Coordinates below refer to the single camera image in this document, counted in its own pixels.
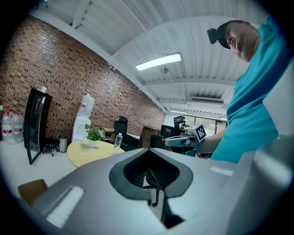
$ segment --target air conditioner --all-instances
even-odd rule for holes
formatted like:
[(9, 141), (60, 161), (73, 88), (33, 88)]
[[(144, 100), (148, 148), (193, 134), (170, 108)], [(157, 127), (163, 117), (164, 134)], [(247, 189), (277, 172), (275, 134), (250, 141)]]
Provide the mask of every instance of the air conditioner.
[(192, 102), (218, 104), (218, 105), (223, 105), (224, 104), (224, 100), (222, 100), (222, 99), (196, 97), (196, 96), (191, 97), (191, 101)]

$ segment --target monitor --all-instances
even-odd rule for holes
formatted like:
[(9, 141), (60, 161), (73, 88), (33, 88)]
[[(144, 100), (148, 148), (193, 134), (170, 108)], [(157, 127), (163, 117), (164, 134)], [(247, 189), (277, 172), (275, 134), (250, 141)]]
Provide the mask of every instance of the monitor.
[(178, 116), (174, 118), (174, 124), (180, 124), (183, 123), (185, 121), (185, 118), (183, 116)]

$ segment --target stainless steel trash can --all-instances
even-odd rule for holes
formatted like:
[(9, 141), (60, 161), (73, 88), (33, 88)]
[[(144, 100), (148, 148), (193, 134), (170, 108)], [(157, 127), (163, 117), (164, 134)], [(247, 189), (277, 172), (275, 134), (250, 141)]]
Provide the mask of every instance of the stainless steel trash can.
[(65, 135), (58, 135), (58, 151), (59, 152), (66, 152), (68, 149), (68, 137)]

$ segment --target ceiling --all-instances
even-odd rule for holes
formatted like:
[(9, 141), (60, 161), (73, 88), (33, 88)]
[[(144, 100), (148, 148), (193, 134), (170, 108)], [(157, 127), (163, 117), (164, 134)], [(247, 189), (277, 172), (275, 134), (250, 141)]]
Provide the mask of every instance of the ceiling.
[[(30, 14), (95, 51), (164, 111), (215, 118), (226, 116), (248, 63), (211, 45), (206, 31), (232, 19), (258, 27), (267, 16), (250, 0), (48, 0)], [(165, 65), (170, 77), (163, 66), (136, 69), (175, 52), (182, 61)], [(190, 102), (192, 96), (223, 99), (224, 105)]]

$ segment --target brick wall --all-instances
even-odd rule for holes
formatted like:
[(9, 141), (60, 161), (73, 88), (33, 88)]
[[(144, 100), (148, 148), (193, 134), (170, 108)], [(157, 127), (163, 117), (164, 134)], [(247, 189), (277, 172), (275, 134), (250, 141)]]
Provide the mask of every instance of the brick wall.
[(31, 87), (47, 87), (53, 96), (46, 136), (72, 135), (83, 95), (95, 98), (92, 127), (113, 127), (128, 118), (128, 132), (159, 127), (164, 112), (120, 72), (80, 42), (55, 27), (28, 17), (11, 39), (0, 67), (0, 104), (25, 111)]

